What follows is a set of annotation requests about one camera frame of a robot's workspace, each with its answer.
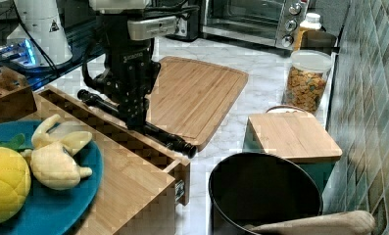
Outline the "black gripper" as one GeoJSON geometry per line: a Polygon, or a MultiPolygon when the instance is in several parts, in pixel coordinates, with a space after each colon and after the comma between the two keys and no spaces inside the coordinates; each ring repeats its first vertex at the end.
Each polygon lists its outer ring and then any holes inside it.
{"type": "Polygon", "coordinates": [[[161,68],[152,61],[154,39],[130,38],[127,17],[97,17],[99,40],[105,52],[105,73],[96,78],[96,90],[119,103],[120,119],[129,130],[143,130],[152,89],[161,68]]]}

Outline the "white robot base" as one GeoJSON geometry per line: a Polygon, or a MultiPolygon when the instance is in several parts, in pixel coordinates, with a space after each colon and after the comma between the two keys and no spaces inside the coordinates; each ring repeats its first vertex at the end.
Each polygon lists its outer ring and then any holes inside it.
{"type": "Polygon", "coordinates": [[[58,0],[13,0],[18,26],[0,49],[4,59],[26,69],[63,70],[73,59],[58,0]]]}

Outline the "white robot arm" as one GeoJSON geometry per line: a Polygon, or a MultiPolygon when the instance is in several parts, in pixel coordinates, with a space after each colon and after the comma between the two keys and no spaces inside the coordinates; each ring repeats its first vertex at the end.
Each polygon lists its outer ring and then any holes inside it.
{"type": "Polygon", "coordinates": [[[97,27],[86,50],[104,49],[104,72],[96,77],[82,66],[85,84],[106,95],[103,108],[124,121],[127,128],[143,131],[148,125],[147,95],[153,90],[161,64],[152,60],[160,21],[149,19],[150,0],[89,0],[97,27]]]}

